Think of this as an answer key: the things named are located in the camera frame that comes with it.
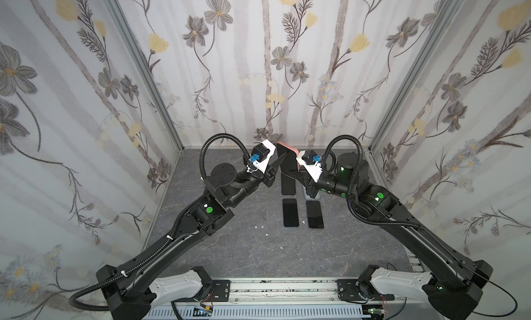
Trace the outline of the light blue phone case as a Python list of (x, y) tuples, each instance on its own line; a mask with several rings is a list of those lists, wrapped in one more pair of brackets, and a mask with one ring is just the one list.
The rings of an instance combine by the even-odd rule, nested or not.
[(321, 199), (321, 195), (319, 194), (319, 191), (314, 188), (303, 188), (304, 190), (304, 196), (307, 201), (319, 201)]

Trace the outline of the black phone case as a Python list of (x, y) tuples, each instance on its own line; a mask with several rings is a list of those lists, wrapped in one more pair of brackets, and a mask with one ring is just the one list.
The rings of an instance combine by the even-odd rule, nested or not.
[(282, 174), (281, 178), (282, 195), (296, 195), (296, 181), (285, 174)]

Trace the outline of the pink phone case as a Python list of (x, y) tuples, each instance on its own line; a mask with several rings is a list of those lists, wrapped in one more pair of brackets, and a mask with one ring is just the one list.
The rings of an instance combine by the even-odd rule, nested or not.
[(299, 155), (299, 150), (296, 149), (295, 147), (291, 146), (291, 145), (288, 145), (286, 143), (284, 143), (283, 141), (279, 141), (277, 143), (277, 149), (279, 151), (291, 151), (291, 152), (294, 152), (294, 154), (296, 155)]

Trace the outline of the black phone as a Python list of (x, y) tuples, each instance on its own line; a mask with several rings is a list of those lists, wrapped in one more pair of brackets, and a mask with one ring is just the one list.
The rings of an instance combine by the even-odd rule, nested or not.
[(283, 207), (283, 225), (284, 227), (299, 227), (299, 215), (297, 200), (286, 198), (282, 200)]

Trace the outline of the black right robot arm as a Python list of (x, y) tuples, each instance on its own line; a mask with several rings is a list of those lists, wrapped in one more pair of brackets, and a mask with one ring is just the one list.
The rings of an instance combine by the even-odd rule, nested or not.
[(448, 319), (467, 319), (478, 306), (493, 273), (483, 260), (472, 261), (420, 223), (399, 199), (369, 180), (369, 164), (361, 154), (343, 153), (330, 172), (315, 151), (286, 151), (282, 173), (300, 182), (313, 199), (321, 193), (347, 200), (349, 211), (363, 223), (380, 227), (401, 242), (428, 272), (412, 274), (370, 265), (358, 277), (355, 291), (369, 300), (400, 295), (430, 304)]

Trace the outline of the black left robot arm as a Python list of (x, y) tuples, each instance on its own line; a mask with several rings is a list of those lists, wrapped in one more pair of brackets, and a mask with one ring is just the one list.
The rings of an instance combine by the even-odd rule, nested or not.
[(138, 256), (118, 267), (104, 266), (98, 281), (113, 319), (143, 319), (156, 306), (173, 301), (202, 301), (213, 290), (213, 281), (201, 267), (176, 278), (162, 273), (185, 252), (220, 230), (234, 216), (232, 209), (254, 193), (260, 184), (271, 187), (285, 159), (271, 158), (275, 146), (259, 144), (238, 171), (221, 163), (203, 177), (205, 191), (178, 214), (172, 228)]

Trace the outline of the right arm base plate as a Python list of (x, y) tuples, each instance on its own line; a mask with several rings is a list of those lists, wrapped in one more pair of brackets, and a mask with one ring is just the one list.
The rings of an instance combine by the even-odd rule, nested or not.
[(338, 279), (337, 294), (340, 301), (362, 302), (359, 295), (358, 280), (355, 278)]

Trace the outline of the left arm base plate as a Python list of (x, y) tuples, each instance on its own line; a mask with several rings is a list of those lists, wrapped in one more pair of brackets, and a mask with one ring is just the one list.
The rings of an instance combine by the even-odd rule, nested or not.
[(212, 282), (212, 291), (206, 299), (208, 303), (226, 303), (230, 297), (230, 280), (214, 280)]

